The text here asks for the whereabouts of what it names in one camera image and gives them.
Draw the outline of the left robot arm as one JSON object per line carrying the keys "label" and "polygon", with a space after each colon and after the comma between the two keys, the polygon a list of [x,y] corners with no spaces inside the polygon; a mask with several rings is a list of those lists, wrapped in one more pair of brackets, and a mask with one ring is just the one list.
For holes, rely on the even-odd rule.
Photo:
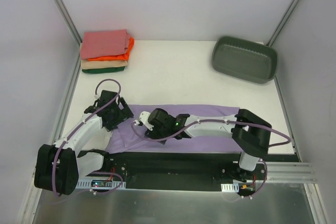
{"label": "left robot arm", "polygon": [[108,175],[113,171],[108,152],[83,148],[102,129],[111,132],[133,116],[123,97],[117,92],[103,90],[70,132],[54,144],[39,148],[35,187],[52,191],[57,196],[70,195],[83,177],[94,173]]}

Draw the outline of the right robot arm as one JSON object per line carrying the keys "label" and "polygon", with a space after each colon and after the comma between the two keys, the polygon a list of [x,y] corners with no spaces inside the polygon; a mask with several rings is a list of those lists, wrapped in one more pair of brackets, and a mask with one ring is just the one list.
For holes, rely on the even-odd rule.
{"label": "right robot arm", "polygon": [[179,114],[176,117],[164,109],[143,111],[140,124],[146,127],[145,138],[165,143],[196,137],[228,137],[242,149],[236,173],[248,179],[255,173],[257,162],[268,154],[271,124],[249,110],[239,109],[237,114],[227,116],[197,116]]}

